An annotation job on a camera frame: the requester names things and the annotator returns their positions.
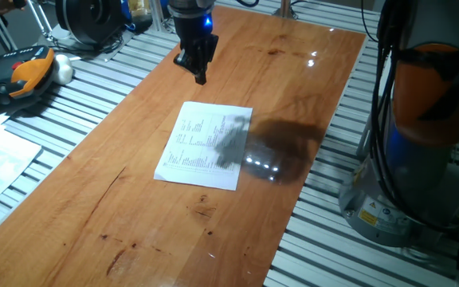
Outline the person's bare hand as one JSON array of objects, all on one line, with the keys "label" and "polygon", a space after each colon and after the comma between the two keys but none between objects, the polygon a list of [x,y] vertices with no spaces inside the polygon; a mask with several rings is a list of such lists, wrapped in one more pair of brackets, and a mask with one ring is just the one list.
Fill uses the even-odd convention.
[{"label": "person's bare hand", "polygon": [[0,14],[7,14],[13,10],[24,10],[26,0],[0,0]]}]

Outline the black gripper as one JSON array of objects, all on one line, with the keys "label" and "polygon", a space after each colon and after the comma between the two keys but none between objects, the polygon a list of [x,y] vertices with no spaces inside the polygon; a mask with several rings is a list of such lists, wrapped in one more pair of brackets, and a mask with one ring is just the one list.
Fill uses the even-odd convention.
[{"label": "black gripper", "polygon": [[213,60],[218,43],[218,36],[212,34],[212,14],[201,14],[194,18],[174,18],[174,21],[181,51],[173,62],[193,74],[198,85],[204,85],[207,63]]}]

